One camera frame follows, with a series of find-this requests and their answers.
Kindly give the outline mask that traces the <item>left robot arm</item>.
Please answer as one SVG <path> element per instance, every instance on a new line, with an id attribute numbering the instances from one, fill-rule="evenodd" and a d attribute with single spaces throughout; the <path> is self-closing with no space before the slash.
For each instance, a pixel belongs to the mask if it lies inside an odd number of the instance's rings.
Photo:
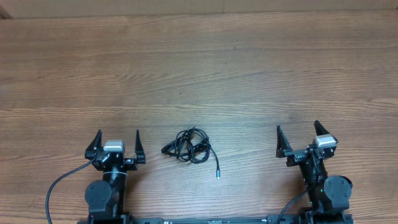
<path id="1" fill-rule="evenodd" d="M 122 140 L 109 140 L 102 144 L 102 131 L 99 130 L 85 150 L 85 158 L 93 167 L 102 172 L 102 179 L 90 183 L 85 190 L 88 204 L 88 223 L 135 223 L 135 218 L 124 210 L 127 173 L 137 170 L 139 164 L 146 163 L 146 156 L 136 132 L 136 157 L 124 157 L 125 145 Z"/>

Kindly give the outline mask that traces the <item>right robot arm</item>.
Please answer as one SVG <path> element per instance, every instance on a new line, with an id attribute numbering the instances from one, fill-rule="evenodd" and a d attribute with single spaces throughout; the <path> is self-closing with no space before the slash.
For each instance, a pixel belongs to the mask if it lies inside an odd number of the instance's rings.
<path id="1" fill-rule="evenodd" d="M 338 140 L 322 124 L 314 121 L 316 136 L 305 149 L 294 150 L 280 125 L 276 127 L 276 157 L 286 158 L 286 166 L 299 166 L 305 190 L 294 197 L 278 214 L 277 223 L 353 223 L 349 209 L 353 183 L 342 175 L 329 176 L 324 161 L 333 157 Z M 289 215 L 288 208 L 308 195 L 310 206 L 302 207 L 298 214 Z"/>

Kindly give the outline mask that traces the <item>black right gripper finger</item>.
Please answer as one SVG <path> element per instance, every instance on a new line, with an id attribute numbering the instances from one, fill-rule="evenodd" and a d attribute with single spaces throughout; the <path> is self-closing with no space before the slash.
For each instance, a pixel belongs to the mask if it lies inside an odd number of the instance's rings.
<path id="1" fill-rule="evenodd" d="M 284 135 L 284 132 L 280 125 L 277 125 L 277 149 L 276 149 L 276 157 L 282 158 L 286 157 L 288 152 L 292 151 L 292 148 Z"/>
<path id="2" fill-rule="evenodd" d="M 323 125 L 319 122 L 319 120 L 315 120 L 315 122 L 314 122 L 314 127 L 315 127 L 315 131 L 316 131 L 317 136 L 330 134 L 330 133 L 323 127 Z"/>

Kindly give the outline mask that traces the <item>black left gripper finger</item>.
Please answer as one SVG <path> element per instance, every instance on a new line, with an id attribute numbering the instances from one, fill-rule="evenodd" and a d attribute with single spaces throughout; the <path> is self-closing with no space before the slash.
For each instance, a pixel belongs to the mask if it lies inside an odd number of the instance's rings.
<path id="1" fill-rule="evenodd" d="M 146 155 L 145 155 L 142 143 L 141 143 L 139 130 L 136 131 L 135 153 L 136 153 L 136 163 L 137 164 L 145 164 L 146 163 Z"/>
<path id="2" fill-rule="evenodd" d="M 95 157 L 98 151 L 102 148 L 102 130 L 98 130 L 94 140 L 89 144 L 85 150 L 85 157 Z"/>

